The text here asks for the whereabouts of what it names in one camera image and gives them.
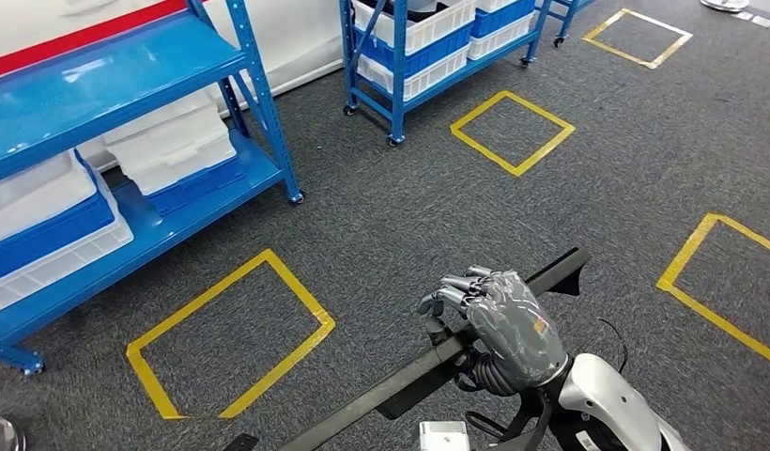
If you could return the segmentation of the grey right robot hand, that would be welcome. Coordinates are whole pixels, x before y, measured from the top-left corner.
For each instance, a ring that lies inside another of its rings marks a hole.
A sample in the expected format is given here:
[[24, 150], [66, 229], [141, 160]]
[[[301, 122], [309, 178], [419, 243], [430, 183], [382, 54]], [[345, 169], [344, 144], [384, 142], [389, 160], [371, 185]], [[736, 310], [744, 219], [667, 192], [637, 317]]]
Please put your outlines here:
[[437, 318], [446, 306], [466, 319], [486, 346], [459, 365], [470, 380], [456, 383], [464, 391], [510, 397], [553, 381], [570, 363], [547, 312], [513, 270], [474, 265], [463, 276], [448, 274], [416, 310]]

